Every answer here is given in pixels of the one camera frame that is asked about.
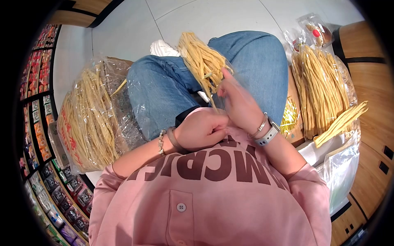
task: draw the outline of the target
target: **silver bangle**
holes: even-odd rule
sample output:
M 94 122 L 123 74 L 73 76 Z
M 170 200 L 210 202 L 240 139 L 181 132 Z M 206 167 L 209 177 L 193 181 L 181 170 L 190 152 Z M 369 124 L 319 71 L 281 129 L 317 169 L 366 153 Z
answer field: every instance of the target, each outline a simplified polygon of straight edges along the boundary
M 263 130 L 264 126 L 266 125 L 267 119 L 268 119 L 268 114 L 267 112 L 263 112 L 264 116 L 266 117 L 263 121 L 263 123 L 261 124 L 261 126 L 257 129 L 256 133 L 254 133 L 253 135 L 249 136 L 250 138 L 254 138 L 259 132 L 261 132 L 261 130 Z
M 164 134 L 166 134 L 167 133 L 167 131 L 166 130 L 162 130 L 161 132 L 160 132 L 160 135 L 159 135 L 159 143 L 158 143 L 158 146 L 159 146 L 159 154 L 160 155 L 162 155 L 162 156 L 165 156 L 165 153 L 164 153 L 164 150 L 163 150 L 163 138 L 164 138 Z

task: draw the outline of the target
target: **smartwatch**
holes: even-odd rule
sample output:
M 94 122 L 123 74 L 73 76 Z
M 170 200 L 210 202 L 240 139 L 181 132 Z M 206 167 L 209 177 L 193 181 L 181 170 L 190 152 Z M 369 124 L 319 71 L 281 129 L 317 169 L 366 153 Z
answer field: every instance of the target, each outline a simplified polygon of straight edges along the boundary
M 262 138 L 255 140 L 255 143 L 257 143 L 260 146 L 267 145 L 271 141 L 271 139 L 273 139 L 275 135 L 281 131 L 279 126 L 271 119 L 271 117 L 267 116 L 267 118 L 269 124 L 271 125 L 271 128 L 269 129 L 267 134 L 265 134 Z

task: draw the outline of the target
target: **wooden panel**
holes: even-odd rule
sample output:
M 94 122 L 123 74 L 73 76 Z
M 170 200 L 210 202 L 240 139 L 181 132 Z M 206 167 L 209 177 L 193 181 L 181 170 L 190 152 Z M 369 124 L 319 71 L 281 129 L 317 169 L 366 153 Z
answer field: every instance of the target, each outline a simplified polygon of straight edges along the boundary
M 384 174 L 379 168 L 381 161 L 387 164 L 386 160 L 371 147 L 363 142 L 360 144 L 359 168 L 350 192 L 368 218 L 381 203 L 393 173 L 393 168 L 389 167 L 388 173 Z
M 356 202 L 350 195 L 348 195 L 348 199 L 351 203 L 350 208 L 331 223 L 331 246 L 341 245 L 361 225 L 366 223 L 366 220 Z
M 365 21 L 339 28 L 339 37 L 346 58 L 384 57 L 374 33 Z
M 76 0 L 73 8 L 100 14 L 110 2 L 112 2 L 112 0 Z
M 55 14 L 48 21 L 48 24 L 65 24 L 88 27 L 95 19 L 95 17 L 90 15 L 66 10 L 56 10 Z
M 360 117 L 361 141 L 394 166 L 383 150 L 394 150 L 394 83 L 389 67 L 380 63 L 349 63 L 359 102 L 368 101 L 369 110 Z

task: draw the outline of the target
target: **wooden cabinet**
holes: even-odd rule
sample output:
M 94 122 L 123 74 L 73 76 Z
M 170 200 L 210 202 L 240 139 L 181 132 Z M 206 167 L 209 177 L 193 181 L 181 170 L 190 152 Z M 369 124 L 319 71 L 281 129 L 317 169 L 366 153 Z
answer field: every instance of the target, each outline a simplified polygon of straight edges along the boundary
M 65 0 L 48 23 L 94 28 L 121 2 L 123 0 Z

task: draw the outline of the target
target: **brown bangle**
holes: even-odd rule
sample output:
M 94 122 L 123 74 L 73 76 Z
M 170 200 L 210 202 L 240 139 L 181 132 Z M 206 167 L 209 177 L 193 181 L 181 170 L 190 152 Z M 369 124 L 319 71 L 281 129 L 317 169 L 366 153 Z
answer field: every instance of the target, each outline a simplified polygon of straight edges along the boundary
M 175 129 L 175 127 L 170 126 L 167 130 L 167 136 L 168 139 L 170 140 L 171 144 L 175 147 L 175 149 L 177 150 L 178 153 L 182 154 L 182 155 L 186 155 L 189 154 L 190 151 L 186 150 L 185 148 L 183 148 L 177 141 L 177 139 L 174 136 L 173 130 Z

